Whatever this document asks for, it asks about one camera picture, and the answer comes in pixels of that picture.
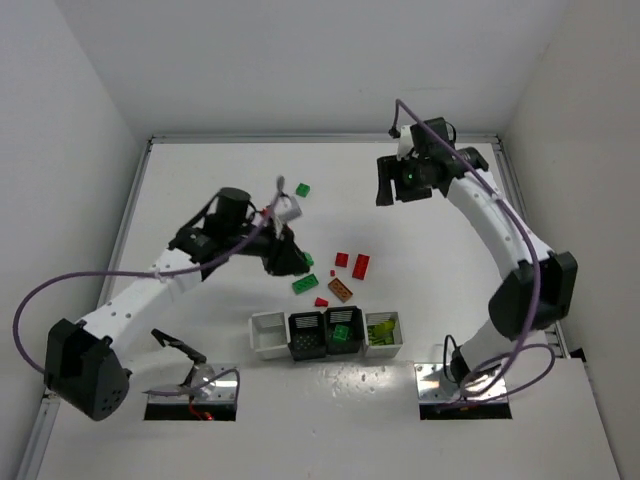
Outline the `lime square lego brick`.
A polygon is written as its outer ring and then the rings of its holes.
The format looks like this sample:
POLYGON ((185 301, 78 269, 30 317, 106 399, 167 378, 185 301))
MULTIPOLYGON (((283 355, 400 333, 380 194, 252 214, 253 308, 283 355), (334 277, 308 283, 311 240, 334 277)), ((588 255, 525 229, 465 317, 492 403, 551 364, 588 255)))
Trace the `lime square lego brick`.
POLYGON ((386 320, 367 327, 369 343, 373 346, 394 345, 394 330, 396 322, 386 320))

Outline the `green upside-down lego brick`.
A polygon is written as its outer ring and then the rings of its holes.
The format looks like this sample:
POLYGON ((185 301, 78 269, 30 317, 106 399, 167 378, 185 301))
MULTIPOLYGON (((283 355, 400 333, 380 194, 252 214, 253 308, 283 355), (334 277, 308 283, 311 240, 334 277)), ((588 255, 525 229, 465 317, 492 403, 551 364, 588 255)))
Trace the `green upside-down lego brick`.
POLYGON ((343 324, 338 324, 335 326, 331 339, 335 343, 344 343, 348 341, 351 337, 351 329, 343 324))

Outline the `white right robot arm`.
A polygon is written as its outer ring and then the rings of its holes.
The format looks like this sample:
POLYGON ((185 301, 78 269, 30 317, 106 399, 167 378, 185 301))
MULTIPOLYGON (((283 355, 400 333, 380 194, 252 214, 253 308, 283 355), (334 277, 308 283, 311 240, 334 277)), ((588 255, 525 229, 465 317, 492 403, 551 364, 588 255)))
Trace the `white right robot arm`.
POLYGON ((471 373, 507 363, 531 333, 568 315, 578 262, 530 230, 502 195, 479 151, 456 148, 455 130, 444 118, 424 126, 393 126, 389 135, 398 142, 397 152, 377 160, 377 205, 428 199, 439 192, 473 227, 501 277, 488 303, 488 320, 452 353, 447 372, 461 384, 471 373))

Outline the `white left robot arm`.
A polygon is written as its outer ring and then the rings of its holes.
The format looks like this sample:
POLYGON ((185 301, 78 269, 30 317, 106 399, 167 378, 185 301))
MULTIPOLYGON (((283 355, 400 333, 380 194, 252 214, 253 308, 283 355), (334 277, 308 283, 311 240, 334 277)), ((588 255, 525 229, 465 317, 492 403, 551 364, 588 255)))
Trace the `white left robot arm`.
POLYGON ((301 216, 297 200, 278 191, 257 209, 244 190, 220 189, 181 226, 149 270, 80 320, 58 321, 48 333, 46 387, 94 421, 110 416, 129 391, 123 353, 180 296, 203 283, 234 255, 256 257, 274 277, 309 272, 289 224, 301 216))

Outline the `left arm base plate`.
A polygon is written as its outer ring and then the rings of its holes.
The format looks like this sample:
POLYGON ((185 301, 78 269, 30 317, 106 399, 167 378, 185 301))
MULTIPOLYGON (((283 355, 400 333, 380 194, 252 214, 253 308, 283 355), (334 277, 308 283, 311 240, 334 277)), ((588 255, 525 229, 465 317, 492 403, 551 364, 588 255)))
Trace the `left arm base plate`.
POLYGON ((163 398, 189 397, 197 402, 236 403, 240 393, 240 370, 235 365, 200 364, 178 385, 152 387, 145 394, 163 398))

